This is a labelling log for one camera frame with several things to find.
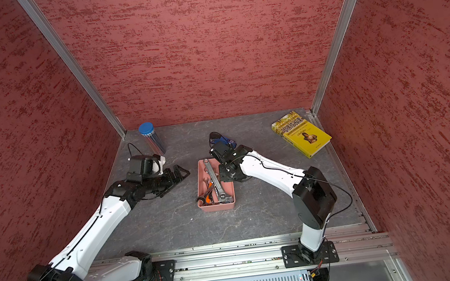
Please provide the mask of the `pink storage box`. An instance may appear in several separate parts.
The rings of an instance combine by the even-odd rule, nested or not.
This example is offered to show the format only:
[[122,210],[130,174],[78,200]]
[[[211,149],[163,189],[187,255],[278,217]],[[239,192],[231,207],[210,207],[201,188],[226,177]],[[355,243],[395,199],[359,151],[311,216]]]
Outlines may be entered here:
[[234,209],[236,196],[232,182],[223,182],[219,161],[198,161],[197,206],[205,213]]

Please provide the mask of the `long silver combination wrench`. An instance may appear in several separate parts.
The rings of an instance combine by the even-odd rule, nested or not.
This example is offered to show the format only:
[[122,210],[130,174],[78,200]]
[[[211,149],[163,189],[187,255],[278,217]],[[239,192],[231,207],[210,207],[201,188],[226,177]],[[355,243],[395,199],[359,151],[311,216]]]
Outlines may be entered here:
[[229,194],[227,194],[225,192],[225,190],[223,189],[223,187],[222,187],[218,177],[216,176],[216,173],[213,170],[213,167],[211,166],[211,163],[209,162],[208,159],[204,159],[204,166],[205,166],[206,172],[209,174],[209,176],[215,186],[214,191],[216,193],[218,202],[220,204],[232,203],[234,200],[233,197],[230,196]]

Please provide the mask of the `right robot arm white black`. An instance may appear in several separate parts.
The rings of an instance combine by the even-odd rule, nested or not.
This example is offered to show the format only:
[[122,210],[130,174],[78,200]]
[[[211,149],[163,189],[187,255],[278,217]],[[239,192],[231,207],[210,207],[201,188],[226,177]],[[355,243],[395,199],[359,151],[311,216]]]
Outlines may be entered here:
[[234,149],[216,144],[209,152],[219,161],[223,181],[244,182],[252,177],[291,197],[297,217],[303,223],[299,256],[306,263],[314,263],[324,244],[325,229],[337,202],[337,195],[323,173],[313,166],[303,170],[283,165],[244,145]]

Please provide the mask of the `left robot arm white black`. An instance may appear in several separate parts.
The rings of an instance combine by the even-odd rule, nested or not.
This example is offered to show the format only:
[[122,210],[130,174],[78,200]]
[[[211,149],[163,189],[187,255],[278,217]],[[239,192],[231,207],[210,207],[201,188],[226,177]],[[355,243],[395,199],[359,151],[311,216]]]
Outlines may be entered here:
[[36,265],[27,281],[169,281],[152,263],[152,256],[128,252],[95,274],[89,273],[94,259],[119,223],[140,201],[164,197],[190,175],[180,166],[160,175],[116,181],[105,192],[99,208],[71,242],[47,265]]

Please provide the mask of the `blue stapler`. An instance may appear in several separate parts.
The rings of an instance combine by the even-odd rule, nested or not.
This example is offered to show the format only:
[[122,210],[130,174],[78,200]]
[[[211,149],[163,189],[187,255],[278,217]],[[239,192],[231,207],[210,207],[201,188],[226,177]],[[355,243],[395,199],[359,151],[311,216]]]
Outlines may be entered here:
[[210,133],[208,143],[210,145],[210,148],[212,148],[213,146],[215,146],[216,144],[219,144],[219,143],[225,144],[228,147],[233,148],[233,149],[235,149],[237,146],[237,143],[234,140],[232,140],[228,137],[225,137],[224,135],[220,134],[219,132],[215,132],[215,131]]

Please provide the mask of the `blue capped clear tube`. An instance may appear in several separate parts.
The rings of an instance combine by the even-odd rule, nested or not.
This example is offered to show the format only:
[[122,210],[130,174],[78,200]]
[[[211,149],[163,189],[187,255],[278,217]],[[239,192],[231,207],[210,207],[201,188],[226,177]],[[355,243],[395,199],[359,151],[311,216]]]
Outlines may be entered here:
[[156,134],[156,129],[151,122],[144,122],[138,128],[139,133],[145,138],[147,144],[157,155],[165,155],[166,149],[163,142]]

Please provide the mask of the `yellow book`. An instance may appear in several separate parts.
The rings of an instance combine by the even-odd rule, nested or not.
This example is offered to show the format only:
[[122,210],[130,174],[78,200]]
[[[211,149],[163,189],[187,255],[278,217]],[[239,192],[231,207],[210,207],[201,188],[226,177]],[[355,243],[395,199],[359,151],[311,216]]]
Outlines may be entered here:
[[295,111],[274,122],[271,129],[307,158],[316,155],[332,139],[330,135]]

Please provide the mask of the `right control board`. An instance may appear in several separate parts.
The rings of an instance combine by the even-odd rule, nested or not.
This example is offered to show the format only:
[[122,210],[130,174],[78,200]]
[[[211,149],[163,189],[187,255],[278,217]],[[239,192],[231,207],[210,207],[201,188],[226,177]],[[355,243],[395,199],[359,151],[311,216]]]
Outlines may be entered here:
[[320,268],[318,270],[310,271],[308,273],[310,281],[329,281],[329,268]]

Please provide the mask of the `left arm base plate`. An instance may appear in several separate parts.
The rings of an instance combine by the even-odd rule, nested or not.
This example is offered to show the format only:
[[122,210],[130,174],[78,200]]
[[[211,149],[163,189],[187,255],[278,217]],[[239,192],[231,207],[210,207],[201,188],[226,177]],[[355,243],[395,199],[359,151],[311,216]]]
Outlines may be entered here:
[[132,281],[174,281],[175,265],[172,259],[144,263]]

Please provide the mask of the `aluminium front rail frame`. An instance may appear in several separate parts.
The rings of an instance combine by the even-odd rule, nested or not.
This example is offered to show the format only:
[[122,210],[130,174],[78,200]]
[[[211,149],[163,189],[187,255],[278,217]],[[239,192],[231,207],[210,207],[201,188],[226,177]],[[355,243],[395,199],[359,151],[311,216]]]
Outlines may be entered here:
[[[159,252],[152,262],[175,260],[174,281],[310,281],[308,273],[323,267],[329,281],[413,281],[388,233],[361,223],[327,229],[324,240],[339,262],[286,268],[280,249],[297,245],[296,233]],[[120,259],[96,261],[89,273]]]

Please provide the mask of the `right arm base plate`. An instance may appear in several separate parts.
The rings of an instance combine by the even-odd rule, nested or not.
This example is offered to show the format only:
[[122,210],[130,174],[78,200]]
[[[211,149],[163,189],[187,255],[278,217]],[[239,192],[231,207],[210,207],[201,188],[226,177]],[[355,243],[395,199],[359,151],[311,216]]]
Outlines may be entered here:
[[311,251],[301,244],[283,246],[280,250],[286,268],[339,262],[339,256],[334,243],[327,240],[322,242],[317,251]]

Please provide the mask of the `left corner aluminium post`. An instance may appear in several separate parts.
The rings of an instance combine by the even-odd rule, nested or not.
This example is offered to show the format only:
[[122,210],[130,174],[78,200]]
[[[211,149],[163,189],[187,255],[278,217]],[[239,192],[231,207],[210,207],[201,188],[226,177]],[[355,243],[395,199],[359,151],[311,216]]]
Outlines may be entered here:
[[17,0],[21,5],[25,13],[30,17],[35,26],[40,30],[42,35],[52,46],[58,56],[65,63],[70,72],[75,76],[79,84],[84,88],[89,97],[96,104],[97,108],[102,112],[107,121],[112,125],[114,130],[119,134],[122,140],[125,139],[127,130],[120,122],[118,117],[114,114],[108,103],[103,99],[99,90],[91,82],[91,79],[86,75],[82,66],[73,56],[71,51],[67,48],[61,37],[57,34],[56,30],[49,23],[45,14],[36,4],[35,0]]

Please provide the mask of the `corner aluminium post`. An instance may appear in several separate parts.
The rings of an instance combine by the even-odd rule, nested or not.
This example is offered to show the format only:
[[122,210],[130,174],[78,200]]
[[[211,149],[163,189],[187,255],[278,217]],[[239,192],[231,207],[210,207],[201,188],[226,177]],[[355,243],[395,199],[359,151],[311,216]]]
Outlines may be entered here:
[[127,130],[120,122],[118,117],[114,114],[108,103],[103,99],[99,90],[91,82],[91,79],[86,75],[82,66],[73,56],[71,51],[67,48],[61,37],[57,34],[56,30],[49,23],[45,14],[36,4],[35,0],[17,0],[21,5],[25,13],[30,17],[35,26],[40,30],[42,35],[52,46],[58,56],[65,63],[70,72],[75,76],[79,84],[84,88],[89,97],[96,104],[97,108],[102,112],[107,121],[112,125],[114,130],[119,134],[122,140],[125,139]]
[[338,17],[337,25],[334,31],[334,35],[332,38],[332,43],[327,55],[327,59],[325,62],[325,66],[321,75],[321,79],[319,85],[317,87],[316,95],[311,106],[311,116],[316,118],[318,116],[318,112],[324,100],[324,95],[328,88],[328,84],[330,82],[334,67],[337,62],[338,54],[341,50],[341,46],[345,35],[347,33],[354,8],[357,0],[344,0],[341,8],[340,15]]

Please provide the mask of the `right corner aluminium post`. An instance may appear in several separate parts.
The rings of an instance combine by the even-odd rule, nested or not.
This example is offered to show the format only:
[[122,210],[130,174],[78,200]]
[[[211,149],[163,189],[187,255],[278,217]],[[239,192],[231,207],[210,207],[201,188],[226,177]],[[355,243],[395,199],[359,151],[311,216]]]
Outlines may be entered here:
[[344,0],[341,8],[340,15],[338,17],[337,25],[334,31],[334,35],[332,38],[332,43],[327,55],[327,59],[325,62],[325,66],[321,75],[321,79],[319,85],[317,87],[316,95],[311,106],[311,116],[316,118],[318,116],[318,112],[324,100],[324,95],[328,88],[328,84],[330,82],[334,67],[337,62],[338,54],[341,50],[341,46],[345,35],[347,33],[354,8],[357,0]]

